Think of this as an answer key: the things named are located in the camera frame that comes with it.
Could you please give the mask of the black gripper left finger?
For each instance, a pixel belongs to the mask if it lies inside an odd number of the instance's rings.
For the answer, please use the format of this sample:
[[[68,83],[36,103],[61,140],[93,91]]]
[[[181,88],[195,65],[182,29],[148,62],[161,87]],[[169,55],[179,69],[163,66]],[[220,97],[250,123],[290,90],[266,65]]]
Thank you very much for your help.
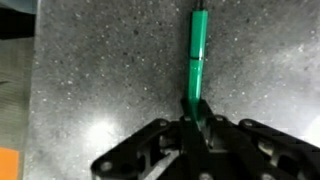
[[[98,157],[90,167],[93,179],[144,180],[172,152],[178,156],[159,179],[198,178],[209,155],[200,126],[203,103],[183,99],[178,121],[155,119]]]

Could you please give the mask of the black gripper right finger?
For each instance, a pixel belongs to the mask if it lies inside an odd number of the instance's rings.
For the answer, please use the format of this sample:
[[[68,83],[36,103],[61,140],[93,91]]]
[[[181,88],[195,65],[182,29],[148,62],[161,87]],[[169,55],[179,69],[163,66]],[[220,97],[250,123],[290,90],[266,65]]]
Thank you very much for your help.
[[[198,117],[214,153],[233,156],[251,180],[320,180],[320,148],[253,119],[232,123],[201,100]]]

